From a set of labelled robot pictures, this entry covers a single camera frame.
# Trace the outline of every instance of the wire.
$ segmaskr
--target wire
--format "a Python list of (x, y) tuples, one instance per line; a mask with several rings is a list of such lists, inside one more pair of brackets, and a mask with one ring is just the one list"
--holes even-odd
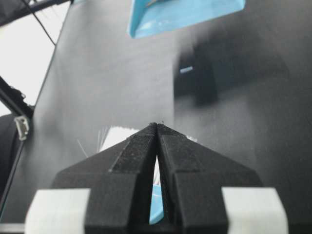
[(54, 46), (56, 46), (56, 44), (54, 43), (54, 41), (52, 40), (52, 38), (50, 37), (49, 33), (47, 32), (47, 30), (45, 29), (45, 27), (43, 26), (43, 24), (41, 23), (41, 21), (38, 19), (38, 17), (36, 16), (36, 14), (33, 12), (33, 10), (30, 8), (30, 6), (28, 5), (28, 3), (25, 0), (21, 0), (24, 5), (26, 6), (26, 8), (31, 12), (31, 14), (33, 14), (33, 16), (36, 18), (36, 20), (38, 21), (38, 23), (40, 24), (40, 26), (42, 27), (42, 29), (44, 30), (44, 32), (46, 33), (46, 35), (48, 36), (48, 38), (50, 39), (50, 41), (52, 42), (52, 44)]

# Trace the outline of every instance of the blue plastic object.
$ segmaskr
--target blue plastic object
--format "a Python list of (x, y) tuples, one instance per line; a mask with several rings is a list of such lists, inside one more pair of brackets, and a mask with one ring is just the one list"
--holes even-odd
[(240, 11), (245, 0), (133, 0), (128, 33), (141, 38)]
[(153, 185), (150, 224), (158, 223), (164, 217), (161, 187)]

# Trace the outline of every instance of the white plastic block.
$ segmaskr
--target white plastic block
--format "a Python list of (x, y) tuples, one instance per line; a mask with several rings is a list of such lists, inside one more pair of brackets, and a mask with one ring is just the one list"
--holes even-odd
[(228, 234), (288, 234), (283, 204), (274, 188), (223, 187)]
[(28, 210), (25, 234), (84, 234), (90, 189), (38, 190)]

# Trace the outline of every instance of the metal clip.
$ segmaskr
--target metal clip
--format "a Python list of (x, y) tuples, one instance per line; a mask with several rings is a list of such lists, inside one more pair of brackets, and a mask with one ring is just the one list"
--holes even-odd
[(29, 123), (28, 118), (26, 116), (18, 116), (14, 118), (16, 123), (16, 127), (19, 133), (19, 140), (23, 141), (27, 139), (27, 135), (29, 133)]

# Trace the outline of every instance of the blue tray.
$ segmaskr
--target blue tray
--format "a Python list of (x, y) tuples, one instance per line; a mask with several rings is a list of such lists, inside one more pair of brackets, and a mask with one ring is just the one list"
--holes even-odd
[(133, 0), (128, 33), (141, 38), (240, 11), (245, 0)]

